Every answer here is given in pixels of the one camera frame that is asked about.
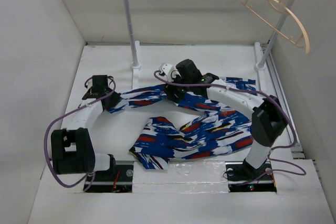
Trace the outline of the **blue white red patterned trousers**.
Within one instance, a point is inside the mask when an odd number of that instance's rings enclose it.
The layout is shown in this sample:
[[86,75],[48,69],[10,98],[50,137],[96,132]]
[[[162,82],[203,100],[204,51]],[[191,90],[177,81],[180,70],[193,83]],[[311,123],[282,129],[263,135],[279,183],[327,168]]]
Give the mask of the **blue white red patterned trousers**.
[[238,111],[190,92],[173,104],[202,115],[179,128],[163,116],[149,118],[129,150],[145,169],[164,170],[172,159],[226,155],[252,145],[251,122]]

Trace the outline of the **beige plastic clothes hanger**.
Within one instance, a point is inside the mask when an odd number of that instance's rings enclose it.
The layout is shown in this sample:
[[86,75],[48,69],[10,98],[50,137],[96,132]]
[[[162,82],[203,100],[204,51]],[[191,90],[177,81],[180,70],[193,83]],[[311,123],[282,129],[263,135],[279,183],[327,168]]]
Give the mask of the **beige plastic clothes hanger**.
[[[310,52],[310,40],[308,33],[302,24],[301,20],[296,16],[295,13],[291,10],[295,0],[266,0],[268,5],[278,14],[280,14],[280,18],[276,25],[270,23],[266,18],[257,13],[253,6],[249,3],[249,0],[239,0],[239,2],[245,6],[250,12],[252,12],[256,17],[258,17],[263,23],[265,23],[272,30],[272,35],[268,43],[267,49],[269,51],[272,50],[276,39],[280,36],[290,44],[294,45],[299,49],[303,49],[306,54]],[[293,36],[289,36],[284,34],[281,29],[285,24],[287,19],[293,20],[295,26],[300,31],[300,36],[298,38],[294,38]]]

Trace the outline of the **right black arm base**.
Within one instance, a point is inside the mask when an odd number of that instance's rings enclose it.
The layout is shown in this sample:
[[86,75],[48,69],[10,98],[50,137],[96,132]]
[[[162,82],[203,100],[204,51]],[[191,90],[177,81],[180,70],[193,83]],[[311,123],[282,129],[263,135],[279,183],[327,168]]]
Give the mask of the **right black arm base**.
[[243,162],[226,162],[223,178],[227,180],[230,193],[276,193],[273,175],[264,174],[269,169],[271,164],[266,162],[257,173],[249,175],[243,170]]

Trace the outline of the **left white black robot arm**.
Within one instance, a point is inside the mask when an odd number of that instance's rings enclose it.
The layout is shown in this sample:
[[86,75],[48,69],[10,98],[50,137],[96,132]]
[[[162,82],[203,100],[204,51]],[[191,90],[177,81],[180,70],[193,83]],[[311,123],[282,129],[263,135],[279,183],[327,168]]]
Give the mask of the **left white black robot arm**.
[[105,180],[117,175],[113,155],[96,153],[90,137],[97,118],[121,101],[121,94],[111,84],[115,84],[112,76],[92,76],[85,82],[87,92],[73,118],[64,129],[51,133],[51,160],[57,175],[99,172]]

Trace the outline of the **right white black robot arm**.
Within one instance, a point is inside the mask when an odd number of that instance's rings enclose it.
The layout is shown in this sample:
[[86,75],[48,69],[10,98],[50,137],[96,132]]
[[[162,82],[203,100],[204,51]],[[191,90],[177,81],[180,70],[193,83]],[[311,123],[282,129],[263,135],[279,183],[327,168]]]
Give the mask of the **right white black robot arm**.
[[163,63],[159,75],[166,77],[166,91],[173,98],[180,99],[191,92],[227,105],[249,119],[253,142],[242,166],[233,170],[232,180],[252,180],[260,176],[271,147],[288,125],[278,98],[232,88],[212,73],[201,74],[190,59],[176,66]]

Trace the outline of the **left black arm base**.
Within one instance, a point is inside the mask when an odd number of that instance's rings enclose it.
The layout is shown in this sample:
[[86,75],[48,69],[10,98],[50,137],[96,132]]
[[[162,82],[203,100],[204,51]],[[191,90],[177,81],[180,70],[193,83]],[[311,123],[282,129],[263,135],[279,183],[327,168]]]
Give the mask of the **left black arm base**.
[[83,186],[86,193],[131,193],[134,162],[117,162],[112,173],[95,172],[87,177]]

